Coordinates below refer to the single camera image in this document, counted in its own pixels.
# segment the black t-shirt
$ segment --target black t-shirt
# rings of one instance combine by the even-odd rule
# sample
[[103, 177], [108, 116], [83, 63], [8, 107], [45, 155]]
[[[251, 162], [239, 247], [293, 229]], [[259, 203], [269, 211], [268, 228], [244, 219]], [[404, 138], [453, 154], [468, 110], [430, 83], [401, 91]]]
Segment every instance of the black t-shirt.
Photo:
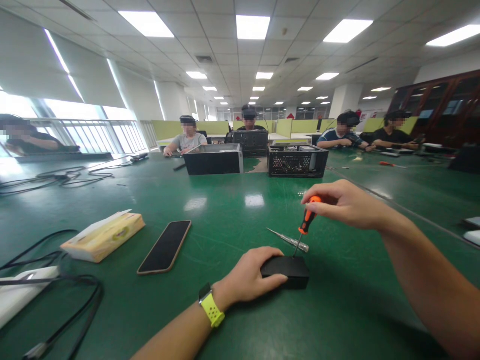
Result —
[[57, 150], [47, 150], [47, 149], [44, 149], [43, 147], [40, 147], [40, 146], [37, 146], [37, 145], [34, 145], [32, 143], [29, 143], [29, 142], [26, 142], [26, 141], [23, 141], [23, 140], [19, 140], [19, 139], [7, 140], [7, 144], [10, 144], [10, 145], [21, 148], [25, 155], [44, 154], [44, 153], [61, 153], [61, 152], [65, 151], [65, 147], [63, 146], [63, 144], [49, 134], [33, 130], [30, 137], [35, 138], [35, 139], [40, 139], [40, 140], [54, 141], [58, 144], [58, 149]]
[[382, 140], [394, 144], [406, 144], [412, 142], [413, 139], [401, 130], [393, 130], [391, 135], [388, 135], [384, 128], [381, 128], [373, 133], [373, 140]]

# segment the green tabletop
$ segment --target green tabletop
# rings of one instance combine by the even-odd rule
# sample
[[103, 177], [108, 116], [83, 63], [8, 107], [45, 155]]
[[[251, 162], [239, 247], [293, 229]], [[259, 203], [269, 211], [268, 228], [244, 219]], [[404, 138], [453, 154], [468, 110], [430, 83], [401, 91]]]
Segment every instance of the green tabletop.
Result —
[[[468, 215], [466, 209], [461, 212], [463, 205], [473, 206], [471, 216], [478, 215], [478, 201], [474, 204], [475, 199], [468, 197], [466, 189], [478, 181], [474, 175], [451, 173], [445, 165], [423, 163], [419, 158], [395, 159], [399, 165], [409, 162], [408, 170], [380, 167], [380, 160], [384, 158], [376, 154], [367, 157], [352, 150], [332, 151], [328, 165], [365, 186], [376, 184], [376, 191], [383, 191], [401, 206], [419, 207], [414, 209], [417, 213], [429, 214], [444, 227]], [[127, 209], [143, 215], [146, 227], [102, 263], [65, 262], [69, 271], [93, 274], [105, 285], [103, 303], [78, 359], [128, 359], [196, 301], [205, 283], [228, 274], [251, 248], [274, 246], [286, 255], [292, 254], [294, 248], [266, 227], [296, 238], [304, 211], [300, 200], [305, 191], [316, 183], [340, 179], [332, 171], [326, 171], [323, 179], [269, 178], [267, 173], [188, 176], [186, 168], [173, 172], [182, 162], [153, 153], [149, 160], [135, 166], [112, 170], [115, 178], [90, 186], [55, 186], [0, 198], [0, 264], [50, 233], [83, 230]], [[11, 166], [11, 175], [2, 180], [75, 165]], [[401, 171], [410, 175], [400, 175]], [[447, 179], [459, 183], [453, 185]], [[477, 249], [417, 216], [406, 215], [470, 281], [480, 285]], [[179, 220], [191, 220], [192, 228], [172, 271], [138, 276], [138, 267], [164, 228]], [[52, 239], [31, 256], [54, 251], [67, 239]], [[302, 254], [310, 268], [307, 289], [277, 291], [234, 306], [202, 349], [200, 359], [441, 356], [442, 350], [425, 333], [409, 306], [376, 232], [317, 218], [310, 235], [303, 240], [310, 246], [309, 253]], [[5, 272], [2, 276], [12, 274]], [[68, 283], [50, 285], [0, 330], [0, 357], [19, 359], [45, 341], [90, 293], [90, 288]], [[65, 358], [82, 324], [83, 320], [69, 328], [48, 359]]]

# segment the screwdriver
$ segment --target screwdriver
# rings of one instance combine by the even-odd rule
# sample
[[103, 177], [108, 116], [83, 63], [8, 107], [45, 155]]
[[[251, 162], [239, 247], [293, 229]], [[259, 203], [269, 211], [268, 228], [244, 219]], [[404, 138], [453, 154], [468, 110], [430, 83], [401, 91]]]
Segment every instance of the screwdriver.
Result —
[[389, 162], [386, 162], [386, 161], [380, 161], [380, 165], [391, 166], [391, 167], [395, 167], [395, 168], [408, 169], [408, 167], [395, 165], [395, 164], [392, 164], [392, 163], [389, 163]]
[[[321, 203], [322, 199], [319, 196], [312, 196], [308, 203]], [[305, 215], [303, 215], [303, 222], [301, 223], [301, 227], [298, 228], [300, 232], [300, 238], [298, 239], [298, 243], [296, 244], [295, 252], [293, 253], [293, 257], [297, 254], [297, 250], [299, 249], [300, 242], [302, 241], [302, 236], [307, 235], [309, 233], [309, 227], [312, 221], [317, 217], [316, 213], [311, 212], [308, 209], [305, 209]]]

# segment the hand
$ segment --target hand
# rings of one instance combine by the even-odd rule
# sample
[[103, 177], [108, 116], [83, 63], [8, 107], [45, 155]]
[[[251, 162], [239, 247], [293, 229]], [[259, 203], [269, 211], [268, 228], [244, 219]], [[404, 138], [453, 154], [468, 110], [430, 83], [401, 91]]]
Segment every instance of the hand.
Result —
[[168, 146], [163, 150], [163, 155], [166, 157], [171, 157], [173, 154], [174, 153]]
[[392, 218], [400, 215], [343, 179], [312, 186], [303, 196], [301, 203], [306, 204], [315, 195], [320, 196], [322, 202], [308, 204], [308, 210], [358, 229], [381, 231], [384, 227], [395, 226]]
[[340, 139], [338, 141], [338, 143], [344, 147], [351, 147], [352, 146], [352, 142], [348, 139]]
[[238, 302], [252, 301], [284, 284], [289, 278], [276, 274], [262, 278], [260, 268], [271, 257], [284, 256], [277, 248], [265, 246], [244, 254], [233, 270], [213, 286], [213, 298], [221, 311]]

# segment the air vent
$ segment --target air vent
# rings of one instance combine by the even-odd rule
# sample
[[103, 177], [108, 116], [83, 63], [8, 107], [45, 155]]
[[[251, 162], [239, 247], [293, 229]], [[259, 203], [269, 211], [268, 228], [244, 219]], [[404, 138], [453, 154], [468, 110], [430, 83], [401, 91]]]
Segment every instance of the air vent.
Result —
[[195, 56], [200, 64], [213, 64], [211, 56]]

